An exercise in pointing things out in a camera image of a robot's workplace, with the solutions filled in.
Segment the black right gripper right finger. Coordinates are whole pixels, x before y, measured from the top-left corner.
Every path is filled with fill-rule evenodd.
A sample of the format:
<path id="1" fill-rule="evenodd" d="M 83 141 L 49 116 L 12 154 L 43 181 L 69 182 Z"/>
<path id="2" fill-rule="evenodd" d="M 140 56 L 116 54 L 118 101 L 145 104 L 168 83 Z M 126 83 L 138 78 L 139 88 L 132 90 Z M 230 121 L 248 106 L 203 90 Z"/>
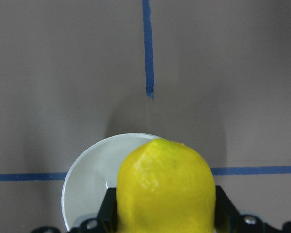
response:
<path id="1" fill-rule="evenodd" d="M 214 226 L 216 232 L 236 232 L 240 213 L 223 188 L 216 186 Z"/>

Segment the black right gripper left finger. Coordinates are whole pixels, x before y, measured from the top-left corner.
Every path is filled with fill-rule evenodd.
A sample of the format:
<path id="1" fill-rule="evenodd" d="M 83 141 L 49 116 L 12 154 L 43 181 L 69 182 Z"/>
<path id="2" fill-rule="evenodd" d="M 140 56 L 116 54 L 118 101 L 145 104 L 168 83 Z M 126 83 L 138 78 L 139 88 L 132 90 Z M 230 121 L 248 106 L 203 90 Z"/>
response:
<path id="1" fill-rule="evenodd" d="M 117 200 L 116 188 L 107 189 L 97 218 L 102 225 L 104 232 L 117 231 Z"/>

